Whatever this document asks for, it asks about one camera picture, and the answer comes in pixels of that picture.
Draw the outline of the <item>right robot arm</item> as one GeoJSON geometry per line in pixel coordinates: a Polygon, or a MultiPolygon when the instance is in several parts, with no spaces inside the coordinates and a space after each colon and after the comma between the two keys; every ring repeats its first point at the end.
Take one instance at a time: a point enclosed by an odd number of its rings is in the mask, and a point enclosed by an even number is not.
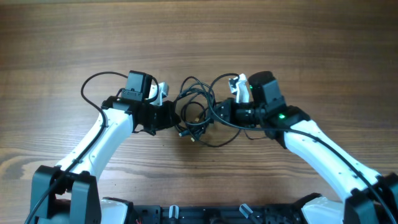
{"type": "Polygon", "coordinates": [[[285,102],[272,72],[227,73],[235,99],[210,110],[219,122],[263,131],[309,164],[339,196],[310,195],[298,207],[305,223],[397,223],[397,174],[387,176],[360,163],[333,142],[311,117],[285,102]]]}

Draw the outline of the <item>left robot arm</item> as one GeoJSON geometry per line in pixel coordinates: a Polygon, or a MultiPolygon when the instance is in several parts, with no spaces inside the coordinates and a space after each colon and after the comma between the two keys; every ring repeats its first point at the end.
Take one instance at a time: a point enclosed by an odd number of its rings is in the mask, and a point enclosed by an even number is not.
{"type": "Polygon", "coordinates": [[[116,149],[136,127],[154,136],[180,122],[167,101],[169,86],[152,75],[131,70],[126,86],[100,106],[96,123],[53,167],[40,166],[32,178],[26,223],[143,223],[127,200],[100,198],[97,182],[116,149]]]}

